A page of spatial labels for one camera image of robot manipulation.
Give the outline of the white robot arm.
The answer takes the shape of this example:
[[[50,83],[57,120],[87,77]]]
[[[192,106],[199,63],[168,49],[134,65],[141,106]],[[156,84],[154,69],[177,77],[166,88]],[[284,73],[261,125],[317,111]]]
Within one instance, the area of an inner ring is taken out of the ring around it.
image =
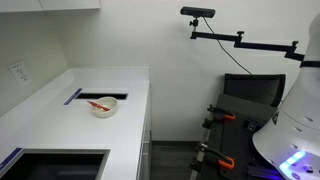
[[[320,180],[320,14],[300,72],[279,109],[254,133],[259,154],[287,180]]]

